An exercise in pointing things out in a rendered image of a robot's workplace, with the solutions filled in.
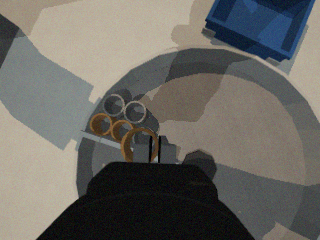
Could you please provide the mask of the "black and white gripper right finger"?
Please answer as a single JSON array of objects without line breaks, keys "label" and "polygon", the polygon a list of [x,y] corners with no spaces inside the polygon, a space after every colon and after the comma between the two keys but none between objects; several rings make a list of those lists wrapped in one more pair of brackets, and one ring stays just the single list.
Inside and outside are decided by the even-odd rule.
[{"label": "black and white gripper right finger", "polygon": [[175,144],[169,144],[166,136],[163,135],[159,135],[158,145],[158,163],[176,164],[177,146]]}]

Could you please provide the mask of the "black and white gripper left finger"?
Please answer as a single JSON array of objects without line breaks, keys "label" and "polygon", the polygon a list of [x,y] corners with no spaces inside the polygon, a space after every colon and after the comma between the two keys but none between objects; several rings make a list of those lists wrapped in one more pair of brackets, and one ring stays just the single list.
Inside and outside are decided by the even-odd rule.
[{"label": "black and white gripper left finger", "polygon": [[150,163],[152,155],[152,136],[145,135],[141,143],[133,145],[133,162]]}]

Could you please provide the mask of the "blue square tray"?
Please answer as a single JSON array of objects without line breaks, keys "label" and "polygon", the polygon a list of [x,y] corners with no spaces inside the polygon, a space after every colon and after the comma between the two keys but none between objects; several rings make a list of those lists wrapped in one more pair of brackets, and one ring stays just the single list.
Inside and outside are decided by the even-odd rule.
[{"label": "blue square tray", "polygon": [[292,58],[314,3],[315,0],[215,0],[202,33],[277,67],[284,59]]}]

